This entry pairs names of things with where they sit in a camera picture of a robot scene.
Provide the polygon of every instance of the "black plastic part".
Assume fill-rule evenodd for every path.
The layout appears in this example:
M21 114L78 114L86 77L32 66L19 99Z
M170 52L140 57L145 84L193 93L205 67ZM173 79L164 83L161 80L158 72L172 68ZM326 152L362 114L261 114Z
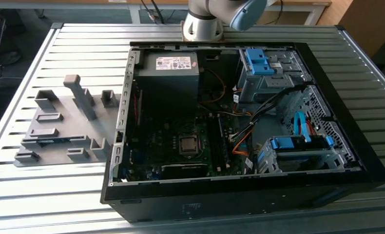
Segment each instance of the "black plastic part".
M206 132L208 138L212 139L209 141L210 144L210 152L212 152L212 165L213 170L217 172L225 170L225 159L228 158L226 154L226 146L224 143L222 133L220 132L218 125L218 117L208 117L206 118Z
M192 12L190 10L188 10L188 13L189 13L193 17L196 17L197 19L200 19L200 20L213 20L213 19L216 19L216 16L202 16L202 15L196 14L196 13Z
M338 31L345 31L346 30L345 27L342 25L340 25L340 24L334 25L334 27L336 27L336 29Z
M206 164L178 164L176 166L164 166L161 177L162 179L200 178L205 177L206 173Z
M50 29L61 29L64 26L64 23L52 23Z

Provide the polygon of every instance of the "metal case frame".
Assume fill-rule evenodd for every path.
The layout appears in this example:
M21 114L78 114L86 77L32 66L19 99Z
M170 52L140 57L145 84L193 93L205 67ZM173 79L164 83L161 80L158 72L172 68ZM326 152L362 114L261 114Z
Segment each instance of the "metal case frame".
M294 47L314 79L318 92L332 112L362 171L328 174L292 174L286 176L250 177L217 181L198 180L181 183L144 183L113 186L109 183L109 155L101 191L101 203L109 204L129 222L157 219L190 219L218 215L260 214L289 209L320 207L354 192L385 183L384 165L366 141L348 108L326 77L318 61L305 43L289 42L132 42L130 52L142 49L182 50L182 48L240 48L246 46ZM128 59L126 79L130 81L134 61Z

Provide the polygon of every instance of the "metal slotted table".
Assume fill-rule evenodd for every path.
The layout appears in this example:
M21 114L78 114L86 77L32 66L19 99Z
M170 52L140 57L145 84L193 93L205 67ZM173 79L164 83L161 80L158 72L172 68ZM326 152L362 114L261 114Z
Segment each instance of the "metal slotted table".
M121 93L129 41L181 39L178 25L65 24L50 29L0 121L0 233L385 233L385 185L306 211L129 224L100 204L104 163L16 168L37 90L81 76L92 95ZM334 27L225 28L226 41L306 42L385 165L385 77L344 30Z

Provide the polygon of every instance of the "floor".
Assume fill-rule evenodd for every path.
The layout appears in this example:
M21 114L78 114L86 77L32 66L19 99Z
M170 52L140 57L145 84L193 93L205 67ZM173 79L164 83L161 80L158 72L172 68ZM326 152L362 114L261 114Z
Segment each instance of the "floor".
M19 10L27 31L12 38L23 59L13 65L5 66L3 75L9 79L0 82L8 84L0 89L0 118L8 106L20 78L24 77L33 57L37 53L52 22L66 23L132 23L128 10L45 10L44 19L39 19L33 10ZM186 11L162 10L162 17L168 23L180 23L185 19ZM142 23L152 23L145 11L140 14ZM385 74L385 45L373 57Z

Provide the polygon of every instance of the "label on case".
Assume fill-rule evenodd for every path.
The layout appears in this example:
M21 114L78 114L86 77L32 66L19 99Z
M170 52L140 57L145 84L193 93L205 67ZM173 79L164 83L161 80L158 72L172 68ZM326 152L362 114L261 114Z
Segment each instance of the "label on case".
M156 59L156 70L185 69L192 69L190 57L158 57Z
M250 161L249 158L246 158L245 164L246 164L246 166L248 166L250 169L253 168L253 162Z
M233 94L233 102L238 103L238 95Z

